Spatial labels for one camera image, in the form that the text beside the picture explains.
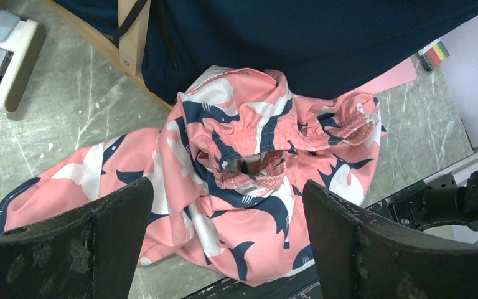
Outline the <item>pink patterned shorts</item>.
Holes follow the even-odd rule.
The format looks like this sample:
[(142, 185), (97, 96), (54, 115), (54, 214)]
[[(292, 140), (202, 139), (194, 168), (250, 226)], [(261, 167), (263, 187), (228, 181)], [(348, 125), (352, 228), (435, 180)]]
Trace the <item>pink patterned shorts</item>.
[(0, 234), (148, 178), (138, 265), (176, 254), (253, 287), (314, 264), (302, 203), (312, 180), (361, 205), (385, 134), (380, 103), (292, 93), (282, 72), (211, 66), (162, 128), (80, 148), (0, 202)]

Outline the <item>wooden clothes rack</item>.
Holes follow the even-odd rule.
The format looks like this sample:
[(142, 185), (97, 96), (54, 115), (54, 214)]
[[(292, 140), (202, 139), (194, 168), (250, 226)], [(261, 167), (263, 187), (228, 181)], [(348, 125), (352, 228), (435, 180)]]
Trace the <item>wooden clothes rack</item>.
[(172, 106), (148, 90), (141, 75), (141, 65), (145, 53), (151, 1), (144, 1), (141, 11), (134, 22), (119, 39), (119, 44), (112, 43), (106, 35), (96, 30), (89, 23), (72, 14), (53, 1), (45, 1), (53, 12), (87, 40), (95, 50), (124, 73), (130, 81), (139, 87), (153, 102), (169, 111)]

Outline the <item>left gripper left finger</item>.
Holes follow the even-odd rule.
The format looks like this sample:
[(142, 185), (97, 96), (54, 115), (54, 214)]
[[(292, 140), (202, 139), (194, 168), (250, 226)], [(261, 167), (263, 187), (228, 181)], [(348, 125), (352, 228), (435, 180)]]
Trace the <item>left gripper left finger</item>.
[(0, 298), (126, 298), (154, 190), (148, 178), (0, 234)]

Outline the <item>set of coloured markers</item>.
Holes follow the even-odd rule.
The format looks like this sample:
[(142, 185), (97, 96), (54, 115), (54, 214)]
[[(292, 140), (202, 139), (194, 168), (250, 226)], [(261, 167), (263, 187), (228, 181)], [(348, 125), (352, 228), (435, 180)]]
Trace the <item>set of coloured markers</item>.
[(417, 57), (421, 66), (427, 72), (439, 68), (450, 57), (450, 53), (441, 39), (436, 39), (421, 50), (417, 51)]

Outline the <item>navy blue shorts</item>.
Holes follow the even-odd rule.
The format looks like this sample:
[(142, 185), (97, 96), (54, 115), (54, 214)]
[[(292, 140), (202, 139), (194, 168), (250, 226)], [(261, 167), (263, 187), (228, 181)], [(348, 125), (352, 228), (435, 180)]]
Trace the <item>navy blue shorts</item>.
[(142, 76), (172, 104), (212, 65), (273, 69), (331, 99), (478, 15), (478, 1), (152, 1)]

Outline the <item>pink clipboard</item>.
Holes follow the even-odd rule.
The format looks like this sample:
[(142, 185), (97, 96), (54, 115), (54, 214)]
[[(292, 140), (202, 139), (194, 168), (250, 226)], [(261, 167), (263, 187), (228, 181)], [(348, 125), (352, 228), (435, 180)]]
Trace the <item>pink clipboard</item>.
[(384, 74), (356, 88), (366, 93), (377, 94), (404, 85), (417, 79), (415, 66), (410, 58), (394, 66)]

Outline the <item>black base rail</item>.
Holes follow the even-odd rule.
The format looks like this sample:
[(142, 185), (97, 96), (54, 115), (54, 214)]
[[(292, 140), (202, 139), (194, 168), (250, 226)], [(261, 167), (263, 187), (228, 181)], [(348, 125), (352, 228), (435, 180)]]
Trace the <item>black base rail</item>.
[[(478, 231), (478, 171), (464, 187), (450, 176), (429, 186), (411, 185), (364, 208), (403, 227), (427, 233), (430, 228), (463, 225)], [(289, 278), (279, 278), (258, 287), (224, 278), (194, 292), (192, 298), (324, 298), (316, 265)]]

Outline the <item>grey stapler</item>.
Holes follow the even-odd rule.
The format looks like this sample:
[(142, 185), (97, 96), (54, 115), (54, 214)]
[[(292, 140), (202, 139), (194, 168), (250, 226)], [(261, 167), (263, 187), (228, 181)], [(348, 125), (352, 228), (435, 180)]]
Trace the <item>grey stapler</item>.
[(38, 22), (0, 10), (0, 112), (17, 110), (45, 37)]

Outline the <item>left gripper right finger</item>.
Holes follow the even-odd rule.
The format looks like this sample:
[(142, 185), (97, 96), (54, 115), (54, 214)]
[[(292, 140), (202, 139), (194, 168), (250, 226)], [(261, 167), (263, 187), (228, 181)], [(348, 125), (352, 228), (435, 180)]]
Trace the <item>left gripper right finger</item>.
[(478, 245), (403, 227), (314, 181), (302, 200), (324, 298), (478, 298)]

